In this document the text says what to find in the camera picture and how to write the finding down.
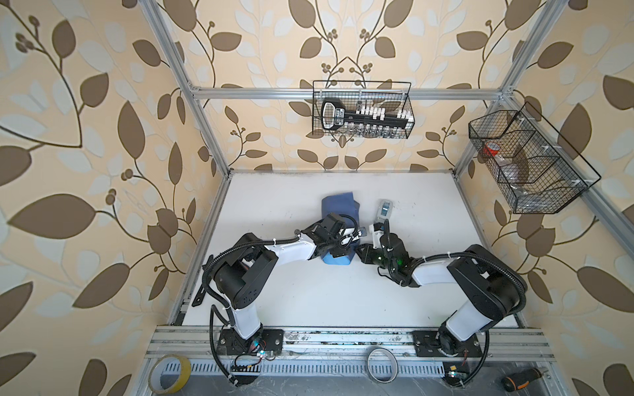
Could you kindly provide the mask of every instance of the screwdriver handle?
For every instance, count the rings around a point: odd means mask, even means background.
[[[537,380],[543,376],[542,372],[536,368],[531,368],[521,373],[511,374],[502,378],[502,386],[507,392],[514,392],[526,388],[531,381]]]

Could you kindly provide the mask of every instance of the blue cloth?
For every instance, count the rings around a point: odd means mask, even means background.
[[[353,217],[359,224],[359,203],[354,200],[352,193],[342,193],[330,195],[321,200],[321,218],[326,217],[329,213],[345,214]],[[354,227],[352,220],[345,219],[348,228]],[[350,244],[349,253],[341,257],[332,257],[330,253],[326,253],[321,258],[324,263],[330,265],[349,265],[354,257],[354,247],[358,244],[355,241]]]

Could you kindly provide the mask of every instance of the white table surface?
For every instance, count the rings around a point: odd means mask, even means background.
[[[322,198],[348,191],[361,205],[360,226],[372,223],[383,199],[394,202],[391,232],[411,257],[480,243],[450,174],[235,174],[207,255],[247,232],[262,239],[292,236],[321,218]],[[456,284],[402,288],[355,256],[350,265],[317,258],[277,266],[254,304],[265,326],[436,327],[466,300]],[[212,303],[221,306],[206,295],[201,305],[188,307],[183,325],[208,326]],[[507,317],[498,326],[517,323]]]

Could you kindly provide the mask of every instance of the metal bracket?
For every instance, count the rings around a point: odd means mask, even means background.
[[[412,331],[411,337],[418,357],[445,357],[445,355],[434,346],[437,331],[418,330]],[[482,357],[480,342],[476,335],[472,335],[466,342],[465,348],[467,357]],[[458,355],[456,359],[463,359],[464,356]]]
[[[281,352],[284,341],[284,330],[264,329],[260,337],[264,342],[264,350],[273,351],[274,354]],[[237,341],[237,335],[233,329],[222,330],[217,344],[218,353],[220,355],[240,355],[244,353],[244,350],[236,345]]]

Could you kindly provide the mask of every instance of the divided wire basket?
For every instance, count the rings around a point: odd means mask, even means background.
[[[555,144],[541,134],[539,122],[553,130]],[[469,122],[469,139],[515,214],[557,213],[601,179],[528,102],[519,111],[498,110]]]
[[[407,139],[414,128],[409,82],[313,81],[313,134]]]

